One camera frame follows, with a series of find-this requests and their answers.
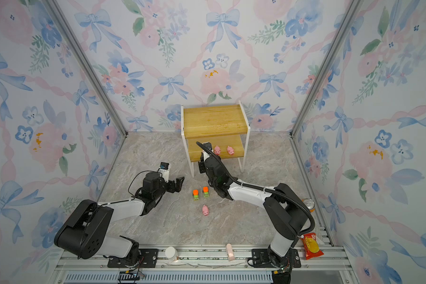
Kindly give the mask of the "pink toy pig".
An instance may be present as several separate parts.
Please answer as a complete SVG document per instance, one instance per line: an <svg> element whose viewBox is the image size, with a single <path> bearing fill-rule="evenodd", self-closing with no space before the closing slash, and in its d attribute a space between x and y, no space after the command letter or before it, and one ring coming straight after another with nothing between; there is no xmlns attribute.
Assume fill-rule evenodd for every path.
<svg viewBox="0 0 426 284"><path fill-rule="evenodd" d="M214 154L217 156L221 154L221 148L219 146L214 147Z"/></svg>
<svg viewBox="0 0 426 284"><path fill-rule="evenodd" d="M235 150L234 150L234 148L233 148L233 147L231 147L231 146L227 146L227 153L228 153L230 156L234 156L234 154L235 154Z"/></svg>
<svg viewBox="0 0 426 284"><path fill-rule="evenodd" d="M209 215L209 208L206 205L202 206L202 214L204 216L208 216Z"/></svg>

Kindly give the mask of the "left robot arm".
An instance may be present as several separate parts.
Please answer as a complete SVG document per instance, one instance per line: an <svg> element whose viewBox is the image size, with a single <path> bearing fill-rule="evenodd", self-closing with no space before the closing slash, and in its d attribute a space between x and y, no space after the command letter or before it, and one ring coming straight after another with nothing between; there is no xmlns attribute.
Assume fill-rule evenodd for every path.
<svg viewBox="0 0 426 284"><path fill-rule="evenodd" d="M54 237L54 244L79 259L100 255L125 267L138 266L144 257L139 243L129 237L114 237L110 225L130 217L143 217L155 208L165 193L180 192L185 178L169 180L168 170L145 171L143 185L127 200L83 200Z"/></svg>

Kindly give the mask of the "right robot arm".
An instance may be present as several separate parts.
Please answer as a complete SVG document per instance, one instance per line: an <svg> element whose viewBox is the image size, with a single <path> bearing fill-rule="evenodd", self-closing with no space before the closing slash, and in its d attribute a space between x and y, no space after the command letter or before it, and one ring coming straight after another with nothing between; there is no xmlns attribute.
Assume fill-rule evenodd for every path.
<svg viewBox="0 0 426 284"><path fill-rule="evenodd" d="M295 245L315 228L310 209L285 183L263 187L246 183L231 175L221 159L213 152L203 152L200 173L208 176L208 183L222 198L243 201L263 208L276 233L267 249L273 267L291 266Z"/></svg>

